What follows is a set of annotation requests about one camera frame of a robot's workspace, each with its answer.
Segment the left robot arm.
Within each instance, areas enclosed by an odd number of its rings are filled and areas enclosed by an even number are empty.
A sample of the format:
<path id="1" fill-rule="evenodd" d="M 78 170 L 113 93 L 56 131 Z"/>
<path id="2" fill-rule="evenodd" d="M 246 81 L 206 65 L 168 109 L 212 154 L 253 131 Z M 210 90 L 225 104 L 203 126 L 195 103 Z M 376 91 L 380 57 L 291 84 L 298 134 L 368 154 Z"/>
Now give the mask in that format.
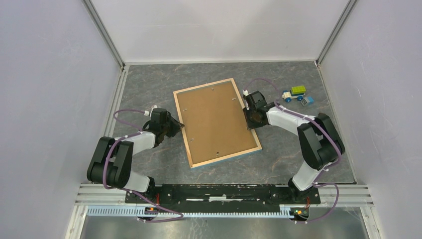
<path id="1" fill-rule="evenodd" d="M 163 108 L 140 111 L 149 117 L 133 134 L 118 138 L 103 136 L 99 139 L 87 169 L 87 179 L 102 184 L 106 189 L 118 188 L 149 192 L 155 186 L 154 179 L 132 171 L 132 158 L 145 150 L 153 149 L 163 142 L 165 137 L 174 137 L 184 124 L 171 116 Z"/>

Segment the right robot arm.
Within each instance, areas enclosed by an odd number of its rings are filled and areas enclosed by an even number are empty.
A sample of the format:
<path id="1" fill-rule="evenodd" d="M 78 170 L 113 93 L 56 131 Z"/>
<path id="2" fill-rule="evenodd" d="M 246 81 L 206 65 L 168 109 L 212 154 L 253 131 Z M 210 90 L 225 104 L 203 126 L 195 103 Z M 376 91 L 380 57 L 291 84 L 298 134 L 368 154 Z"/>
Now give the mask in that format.
<path id="1" fill-rule="evenodd" d="M 299 139 L 304 161 L 288 182 L 292 198 L 304 196 L 315 186 L 322 171 L 341 160 L 344 144 L 328 115 L 308 116 L 277 102 L 268 103 L 260 91 L 243 91 L 243 98 L 246 101 L 243 113 L 249 130 L 277 126 Z"/>

